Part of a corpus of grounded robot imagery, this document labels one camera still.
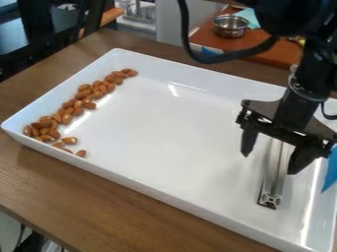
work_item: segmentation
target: metal bracket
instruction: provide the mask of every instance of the metal bracket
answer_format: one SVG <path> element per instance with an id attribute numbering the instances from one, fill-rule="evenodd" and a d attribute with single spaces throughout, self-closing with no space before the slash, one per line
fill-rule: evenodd
<path id="1" fill-rule="evenodd" d="M 276 210 L 283 197 L 283 185 L 287 175 L 290 149 L 286 143 L 272 140 L 268 165 L 265 167 L 257 204 Z"/>

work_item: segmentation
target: black cable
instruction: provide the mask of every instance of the black cable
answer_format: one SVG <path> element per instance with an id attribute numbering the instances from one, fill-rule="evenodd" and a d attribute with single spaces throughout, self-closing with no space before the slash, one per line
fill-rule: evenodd
<path id="1" fill-rule="evenodd" d="M 324 102 L 320 104 L 320 108 L 321 108 L 322 114 L 323 114 L 325 119 L 327 119 L 327 120 L 337 120 L 337 114 L 336 115 L 329 115 L 329 114 L 325 113 Z"/>
<path id="2" fill-rule="evenodd" d="M 21 242 L 23 241 L 25 229 L 26 229 L 26 226 L 21 224 L 19 238 L 18 238 L 17 244 L 15 245 L 15 249 L 13 250 L 13 252 L 19 252 L 19 247 L 20 247 Z"/>
<path id="3" fill-rule="evenodd" d="M 238 51 L 231 51 L 227 52 L 221 55 L 216 56 L 209 56 L 201 53 L 195 53 L 191 49 L 189 45 L 189 13 L 188 13 L 188 7 L 186 5 L 185 0 L 177 0 L 179 9 L 180 9 L 180 15 L 181 15 L 181 39 L 182 39 L 182 45 L 185 48 L 188 55 L 194 59 L 195 61 L 202 63 L 202 64 L 215 64 L 215 63 L 221 63 L 224 61 L 230 61 L 242 57 L 248 57 L 252 56 L 264 51 L 269 50 L 274 46 L 276 41 L 279 39 L 277 36 L 270 36 L 266 40 L 264 40 L 262 43 L 248 48 L 244 50 L 238 50 Z"/>
<path id="4" fill-rule="evenodd" d="M 80 12 L 79 12 L 79 17 L 78 17 L 76 26 L 74 27 L 73 42 L 76 42 L 79 39 L 79 32 L 80 32 L 81 25 L 84 21 L 86 7 L 87 7 L 86 1 L 80 0 Z"/>

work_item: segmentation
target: wooden tabletop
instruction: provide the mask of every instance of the wooden tabletop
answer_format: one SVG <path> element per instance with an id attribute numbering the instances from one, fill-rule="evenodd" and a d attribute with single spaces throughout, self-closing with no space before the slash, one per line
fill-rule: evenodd
<path id="1" fill-rule="evenodd" d="M 100 30 L 2 83 L 1 122 L 114 47 L 276 85 L 288 76 L 246 61 L 201 66 L 181 48 Z M 0 150 L 0 211 L 72 251 L 275 251 L 24 147 L 3 131 Z"/>
<path id="2" fill-rule="evenodd" d="M 217 15 L 232 14 L 235 12 L 237 12 L 237 9 L 228 8 Z M 222 38 L 213 33 L 212 19 L 207 21 L 203 26 L 200 27 L 199 31 L 191 36 L 190 42 L 230 51 L 241 50 L 255 46 L 270 36 L 262 29 L 247 29 L 244 37 L 242 38 Z M 300 62 L 301 55 L 302 48 L 297 43 L 281 39 L 269 51 L 254 55 L 252 57 L 247 57 L 245 60 L 289 70 L 291 65 Z"/>

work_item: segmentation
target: small bowl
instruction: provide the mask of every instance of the small bowl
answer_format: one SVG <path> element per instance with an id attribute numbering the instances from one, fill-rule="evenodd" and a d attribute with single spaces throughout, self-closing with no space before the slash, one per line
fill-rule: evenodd
<path id="1" fill-rule="evenodd" d="M 214 33 L 220 37 L 237 38 L 245 33 L 249 21 L 236 15 L 225 14 L 213 19 Z"/>

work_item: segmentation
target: white tray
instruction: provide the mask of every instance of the white tray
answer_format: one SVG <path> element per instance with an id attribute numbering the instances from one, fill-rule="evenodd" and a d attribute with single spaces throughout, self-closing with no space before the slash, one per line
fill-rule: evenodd
<path id="1" fill-rule="evenodd" d="M 76 136 L 88 157 L 69 155 L 22 134 L 84 83 L 130 67 L 130 78 L 62 135 Z M 278 211 L 256 205 L 267 137 L 249 158 L 235 124 L 242 99 L 275 100 L 284 89 L 113 49 L 2 124 L 20 143 L 154 197 L 282 251 L 330 251 L 336 186 L 320 193 L 326 160 L 286 179 Z"/>

